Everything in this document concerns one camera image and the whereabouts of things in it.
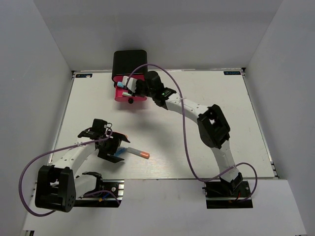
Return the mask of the orange white highlighter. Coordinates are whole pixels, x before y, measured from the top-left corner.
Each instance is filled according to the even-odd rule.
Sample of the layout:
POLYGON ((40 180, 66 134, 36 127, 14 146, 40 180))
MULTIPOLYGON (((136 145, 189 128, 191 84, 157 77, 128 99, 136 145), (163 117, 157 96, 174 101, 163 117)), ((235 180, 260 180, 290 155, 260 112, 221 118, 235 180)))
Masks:
POLYGON ((150 154, 149 153, 141 151, 141 150, 138 150, 138 149, 135 149, 135 148, 132 148, 132 147, 128 147, 126 149, 126 151, 128 153, 131 153, 133 155, 136 155, 136 156, 139 156, 139 157, 142 157, 142 158, 145 158, 145 159, 149 159, 150 158, 150 154))

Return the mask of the green highlighter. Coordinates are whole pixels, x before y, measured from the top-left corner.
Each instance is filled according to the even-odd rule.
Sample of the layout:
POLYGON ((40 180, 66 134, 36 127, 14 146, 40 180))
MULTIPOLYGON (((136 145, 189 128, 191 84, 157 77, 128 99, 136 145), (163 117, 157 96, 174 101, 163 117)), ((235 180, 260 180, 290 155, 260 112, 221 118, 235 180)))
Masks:
POLYGON ((128 92, 123 92, 122 96, 132 96, 132 95, 130 93, 128 93, 128 92))

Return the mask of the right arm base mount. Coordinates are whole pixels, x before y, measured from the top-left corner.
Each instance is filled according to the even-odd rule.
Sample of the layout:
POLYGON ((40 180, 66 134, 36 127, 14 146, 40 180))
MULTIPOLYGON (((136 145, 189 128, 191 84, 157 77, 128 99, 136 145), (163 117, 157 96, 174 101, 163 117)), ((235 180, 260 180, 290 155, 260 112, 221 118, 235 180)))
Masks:
POLYGON ((230 192, 220 181, 204 183, 207 209, 253 208, 248 181, 242 181, 234 192, 230 192))

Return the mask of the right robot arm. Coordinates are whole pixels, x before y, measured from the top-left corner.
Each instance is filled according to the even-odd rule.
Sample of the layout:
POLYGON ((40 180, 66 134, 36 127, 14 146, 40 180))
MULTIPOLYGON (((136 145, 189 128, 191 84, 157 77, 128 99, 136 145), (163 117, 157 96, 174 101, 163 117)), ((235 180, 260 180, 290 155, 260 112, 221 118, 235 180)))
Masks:
POLYGON ((207 107, 185 99, 179 90, 165 87, 155 71, 146 73, 144 80, 130 79, 128 88, 136 96, 150 97, 157 106, 181 114, 183 121, 195 122, 201 141, 214 154, 223 192, 228 196, 239 192, 243 177, 230 150, 230 126, 218 105, 207 107))

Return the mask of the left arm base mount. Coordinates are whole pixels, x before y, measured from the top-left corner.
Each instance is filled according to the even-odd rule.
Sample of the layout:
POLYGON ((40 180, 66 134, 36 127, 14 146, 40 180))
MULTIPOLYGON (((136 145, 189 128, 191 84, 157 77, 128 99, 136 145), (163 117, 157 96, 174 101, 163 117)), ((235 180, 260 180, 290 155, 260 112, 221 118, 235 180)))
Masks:
POLYGON ((77 197, 75 207, 118 208, 124 195, 124 180, 103 180, 100 188, 77 197))

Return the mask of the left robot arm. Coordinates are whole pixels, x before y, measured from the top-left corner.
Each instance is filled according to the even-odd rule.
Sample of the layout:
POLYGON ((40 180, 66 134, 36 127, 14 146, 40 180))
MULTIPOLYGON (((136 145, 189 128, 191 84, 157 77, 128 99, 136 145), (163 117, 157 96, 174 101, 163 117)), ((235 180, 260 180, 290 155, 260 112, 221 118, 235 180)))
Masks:
POLYGON ((105 183, 98 172, 79 169, 93 153, 114 164, 121 162, 123 159, 115 153, 122 142, 129 142, 127 135, 114 132, 105 120, 94 119, 91 127, 78 134, 76 143, 63 157, 39 169, 35 206, 69 212, 73 207, 101 207, 106 198, 119 206, 118 186, 105 183))

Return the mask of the blue highlighter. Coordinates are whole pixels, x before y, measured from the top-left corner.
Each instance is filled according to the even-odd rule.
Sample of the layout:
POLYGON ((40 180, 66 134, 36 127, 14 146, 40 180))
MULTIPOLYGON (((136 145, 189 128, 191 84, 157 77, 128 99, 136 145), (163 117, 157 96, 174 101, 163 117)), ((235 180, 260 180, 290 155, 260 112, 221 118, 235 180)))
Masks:
POLYGON ((124 84, 122 82, 117 82, 117 86, 120 87, 120 88, 124 88, 124 84))

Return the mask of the pink drawer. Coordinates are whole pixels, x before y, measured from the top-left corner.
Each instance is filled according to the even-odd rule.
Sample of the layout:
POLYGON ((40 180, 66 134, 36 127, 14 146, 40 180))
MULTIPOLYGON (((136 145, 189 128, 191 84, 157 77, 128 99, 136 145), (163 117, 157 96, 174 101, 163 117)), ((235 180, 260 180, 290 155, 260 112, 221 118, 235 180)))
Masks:
MULTIPOLYGON (((113 82, 117 83, 117 82, 122 82, 124 77, 129 77, 128 75, 118 75, 115 76, 112 80, 113 82)), ((132 78, 138 79, 138 80, 144 80, 144 75, 132 75, 132 78)))
POLYGON ((127 93, 127 90, 119 86, 115 86, 114 100, 117 102, 128 102, 130 104, 133 102, 143 102, 147 100, 147 97, 126 95, 127 93))

